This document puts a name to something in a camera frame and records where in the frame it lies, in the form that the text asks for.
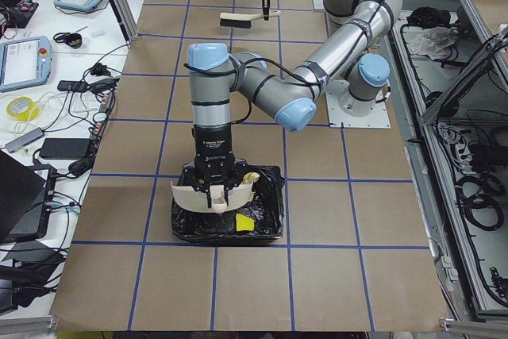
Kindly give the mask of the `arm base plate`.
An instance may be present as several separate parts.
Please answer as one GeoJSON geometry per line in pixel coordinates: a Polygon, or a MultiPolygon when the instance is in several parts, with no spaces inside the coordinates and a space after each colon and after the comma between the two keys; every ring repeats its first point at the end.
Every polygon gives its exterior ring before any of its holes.
{"type": "Polygon", "coordinates": [[[359,101],[349,93],[349,82],[333,80],[325,93],[329,125],[346,129],[389,129],[391,127],[383,91],[371,101],[359,101]]]}

